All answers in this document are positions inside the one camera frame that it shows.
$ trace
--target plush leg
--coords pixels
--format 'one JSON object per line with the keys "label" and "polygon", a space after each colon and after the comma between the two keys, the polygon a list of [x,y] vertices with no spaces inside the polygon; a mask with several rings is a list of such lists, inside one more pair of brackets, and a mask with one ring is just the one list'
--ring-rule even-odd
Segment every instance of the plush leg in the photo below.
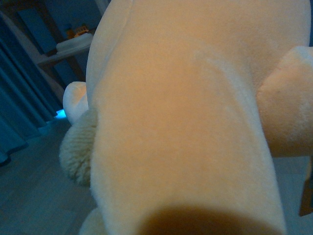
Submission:
{"label": "plush leg", "polygon": [[107,235],[101,212],[98,208],[94,209],[85,219],[79,235]]}
{"label": "plush leg", "polygon": [[295,47],[257,93],[273,156],[313,154],[313,48]]}

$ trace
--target stuffed animal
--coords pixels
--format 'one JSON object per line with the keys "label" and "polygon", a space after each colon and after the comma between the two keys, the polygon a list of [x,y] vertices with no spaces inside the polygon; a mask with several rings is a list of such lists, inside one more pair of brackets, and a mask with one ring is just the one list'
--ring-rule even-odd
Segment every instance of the stuffed animal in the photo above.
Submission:
{"label": "stuffed animal", "polygon": [[272,156],[313,153],[308,0],[112,0],[64,105],[81,235],[283,235]]}

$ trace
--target floor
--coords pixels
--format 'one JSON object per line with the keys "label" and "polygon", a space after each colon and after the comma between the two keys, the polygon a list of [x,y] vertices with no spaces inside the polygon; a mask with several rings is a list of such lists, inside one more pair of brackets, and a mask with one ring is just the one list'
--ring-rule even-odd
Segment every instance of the floor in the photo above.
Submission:
{"label": "floor", "polygon": [[[76,235],[96,207],[89,189],[76,186],[60,168],[59,145],[69,127],[66,119],[50,122],[0,168],[0,235]],[[313,235],[313,213],[298,215],[308,162],[274,159],[288,235]]]}

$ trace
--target blue light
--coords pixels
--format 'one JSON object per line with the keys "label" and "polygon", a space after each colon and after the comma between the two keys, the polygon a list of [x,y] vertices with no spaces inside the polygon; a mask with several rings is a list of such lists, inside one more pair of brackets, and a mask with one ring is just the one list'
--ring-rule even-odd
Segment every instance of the blue light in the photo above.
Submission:
{"label": "blue light", "polygon": [[57,116],[55,116],[56,119],[63,119],[66,118],[66,114],[64,112],[64,109],[61,109],[59,111],[57,111]]}

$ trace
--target blue curtain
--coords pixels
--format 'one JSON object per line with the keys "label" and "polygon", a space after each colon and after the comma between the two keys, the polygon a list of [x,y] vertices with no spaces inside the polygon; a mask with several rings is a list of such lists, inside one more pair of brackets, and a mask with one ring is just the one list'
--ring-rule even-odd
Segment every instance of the blue curtain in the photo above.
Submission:
{"label": "blue curtain", "polygon": [[61,103],[0,17],[0,163],[38,136]]}

